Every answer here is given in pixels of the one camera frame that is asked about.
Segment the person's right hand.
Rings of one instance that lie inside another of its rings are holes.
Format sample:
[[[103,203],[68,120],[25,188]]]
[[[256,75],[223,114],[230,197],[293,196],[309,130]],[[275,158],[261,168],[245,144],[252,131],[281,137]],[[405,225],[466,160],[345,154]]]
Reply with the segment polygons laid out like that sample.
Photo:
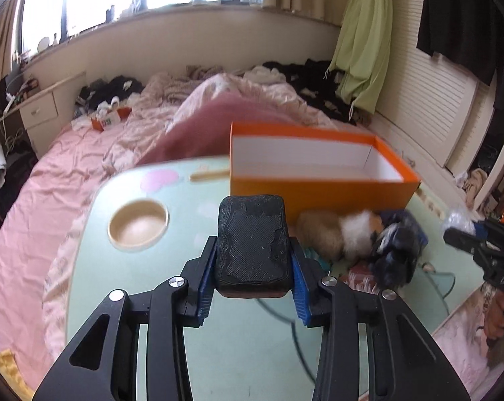
[[[490,350],[504,350],[504,292],[496,290],[486,311],[483,331]]]

